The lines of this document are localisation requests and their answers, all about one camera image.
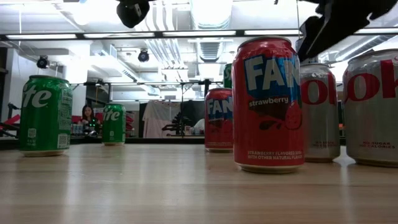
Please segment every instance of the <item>ceiling duct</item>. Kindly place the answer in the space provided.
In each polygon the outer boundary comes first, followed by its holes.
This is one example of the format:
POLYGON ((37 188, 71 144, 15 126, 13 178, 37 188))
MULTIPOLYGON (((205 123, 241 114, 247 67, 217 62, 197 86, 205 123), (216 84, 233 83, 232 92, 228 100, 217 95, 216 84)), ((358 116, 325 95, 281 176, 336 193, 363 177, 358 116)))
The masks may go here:
MULTIPOLYGON (((196 30, 227 29, 231 20, 232 0, 190 0, 193 27, 196 30)), ((199 42, 197 52, 204 62, 216 62, 224 43, 199 42)))
MULTIPOLYGON (((398 27, 398 17, 388 22, 385 27, 398 27)), ((359 54, 367 52, 368 50, 371 50, 373 47, 384 43, 395 36, 396 35, 377 35, 374 37, 364 37, 361 40, 357 41, 355 44, 350 45, 343 50, 340 50, 336 54, 335 59, 337 62, 348 60, 359 54)))

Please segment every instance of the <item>silver soda can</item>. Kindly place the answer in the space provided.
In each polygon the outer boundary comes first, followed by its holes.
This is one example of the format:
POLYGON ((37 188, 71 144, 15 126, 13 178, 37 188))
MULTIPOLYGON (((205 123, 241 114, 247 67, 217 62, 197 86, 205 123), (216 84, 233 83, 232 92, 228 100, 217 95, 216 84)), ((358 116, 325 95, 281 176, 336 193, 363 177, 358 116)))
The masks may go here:
POLYGON ((398 49, 360 55, 343 76, 347 154, 359 164, 398 167, 398 49))
POLYGON ((300 67, 306 162, 331 162, 340 155, 336 78, 328 65, 300 67))

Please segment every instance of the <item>woman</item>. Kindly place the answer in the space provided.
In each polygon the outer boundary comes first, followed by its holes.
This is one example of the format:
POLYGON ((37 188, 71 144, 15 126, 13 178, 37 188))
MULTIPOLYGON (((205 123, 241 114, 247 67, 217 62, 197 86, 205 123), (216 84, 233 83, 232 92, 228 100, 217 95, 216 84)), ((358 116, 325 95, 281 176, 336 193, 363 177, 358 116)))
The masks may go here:
POLYGON ((85 105, 81 111, 81 121, 79 124, 101 124, 96 117, 94 117, 92 107, 85 105))

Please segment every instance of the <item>ceiling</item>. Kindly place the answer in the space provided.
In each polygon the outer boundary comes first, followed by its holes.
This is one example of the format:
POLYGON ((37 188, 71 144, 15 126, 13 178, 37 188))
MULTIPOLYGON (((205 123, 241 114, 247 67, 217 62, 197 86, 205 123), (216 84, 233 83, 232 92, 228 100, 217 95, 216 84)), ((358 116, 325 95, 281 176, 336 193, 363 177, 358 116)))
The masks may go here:
MULTIPOLYGON (((153 3, 152 8, 163 7, 162 1, 153 3)), ((216 15, 216 11, 223 6, 217 6, 216 1, 209 3, 209 8, 205 13, 211 17, 216 15)), ((173 25, 177 30, 191 30, 192 19, 190 15, 190 4, 187 0, 165 0, 164 4, 172 5, 173 25)), ((18 33, 64 33, 64 32, 121 32, 131 31, 124 27, 116 15, 115 7, 118 2, 115 0, 87 0, 86 3, 62 3, 62 4, 1 4, 0 0, 0 34, 18 33)), ((315 15, 316 4, 296 0, 279 1, 277 5, 273 0, 234 0, 232 5, 230 29, 297 29, 309 16, 315 15)), ((398 6, 391 12, 372 21, 370 27, 391 26, 389 22, 397 19, 398 6)), ((155 23, 157 30, 162 30, 162 26, 155 23)), ((336 44, 327 52, 343 50, 350 45, 358 43, 364 37, 351 36, 336 44)), ((297 37, 289 37, 295 44, 297 37)), ((189 39, 177 39, 178 47, 182 60, 186 65, 187 75, 190 80, 197 80, 198 77, 198 57, 195 44, 189 43, 189 39)), ((248 38, 230 38, 225 43, 219 63, 230 63, 233 54, 238 46, 248 40, 248 38)), ((163 79, 159 73, 159 62, 149 51, 149 61, 138 61, 140 49, 147 49, 144 40, 69 40, 69 41, 46 41, 46 42, 24 42, 22 46, 35 49, 69 49, 80 57, 79 48, 83 45, 102 45, 105 49, 112 45, 118 50, 118 59, 122 60, 128 69, 137 73, 138 76, 146 81, 161 81, 163 79)), ((398 38, 393 38, 378 48, 391 48, 398 44, 398 38)), ((95 65, 89 71, 89 77, 107 78, 111 77, 107 68, 101 68, 101 64, 95 65)), ((222 79, 221 72, 223 66, 214 72, 214 80, 222 79)), ((128 87, 140 90, 139 87, 128 87)))

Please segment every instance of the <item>green soda can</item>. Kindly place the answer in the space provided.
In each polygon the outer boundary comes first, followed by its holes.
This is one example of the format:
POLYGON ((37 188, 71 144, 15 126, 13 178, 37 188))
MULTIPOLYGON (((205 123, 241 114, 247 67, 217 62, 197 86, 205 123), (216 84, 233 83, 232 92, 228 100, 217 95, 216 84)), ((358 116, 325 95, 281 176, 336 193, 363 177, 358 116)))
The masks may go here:
POLYGON ((25 156, 57 156, 69 148, 72 94, 67 80, 29 77, 22 92, 19 134, 25 156))
POLYGON ((124 144, 126 140, 126 109, 117 103, 108 103, 103 111, 102 142, 105 146, 124 144))
POLYGON ((231 75, 232 64, 226 64, 224 68, 224 88, 232 88, 232 75, 231 75))

